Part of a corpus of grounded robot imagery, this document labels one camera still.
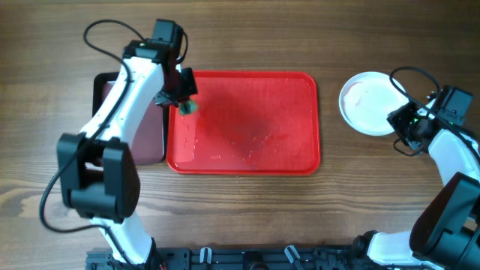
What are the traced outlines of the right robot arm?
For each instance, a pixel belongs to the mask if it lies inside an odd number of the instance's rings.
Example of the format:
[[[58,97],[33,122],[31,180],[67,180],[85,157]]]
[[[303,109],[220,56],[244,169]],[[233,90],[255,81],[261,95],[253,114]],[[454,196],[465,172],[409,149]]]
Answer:
[[[350,250],[351,269],[478,269],[479,230],[464,226],[479,220],[479,162],[472,140],[457,137],[454,126],[408,103],[388,114],[406,143],[427,146],[443,182],[442,190],[406,232],[370,231]]]

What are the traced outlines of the green yellow sponge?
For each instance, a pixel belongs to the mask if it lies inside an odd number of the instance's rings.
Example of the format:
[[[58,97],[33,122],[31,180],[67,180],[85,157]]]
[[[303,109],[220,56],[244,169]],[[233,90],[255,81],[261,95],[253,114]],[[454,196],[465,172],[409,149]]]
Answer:
[[[179,105],[178,113],[181,116],[190,115],[198,110],[198,104],[195,100],[188,100]]]

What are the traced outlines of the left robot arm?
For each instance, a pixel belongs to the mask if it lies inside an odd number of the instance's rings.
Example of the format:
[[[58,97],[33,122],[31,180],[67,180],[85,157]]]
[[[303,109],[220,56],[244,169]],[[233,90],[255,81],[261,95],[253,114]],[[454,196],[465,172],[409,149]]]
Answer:
[[[133,40],[120,59],[121,70],[92,119],[57,144],[64,205],[89,220],[112,249],[122,269],[161,269],[155,240],[136,213],[140,179],[131,143],[150,104],[179,107],[197,93],[193,71],[182,68],[179,41]]]

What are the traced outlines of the white plate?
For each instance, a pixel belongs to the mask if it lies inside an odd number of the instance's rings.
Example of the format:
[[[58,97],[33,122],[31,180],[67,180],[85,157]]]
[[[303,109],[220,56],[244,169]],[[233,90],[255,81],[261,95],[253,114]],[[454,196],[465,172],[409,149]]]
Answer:
[[[338,103],[345,122],[368,136],[381,137],[394,132],[387,118],[409,102],[403,86],[389,75],[376,71],[358,73],[340,90]]]

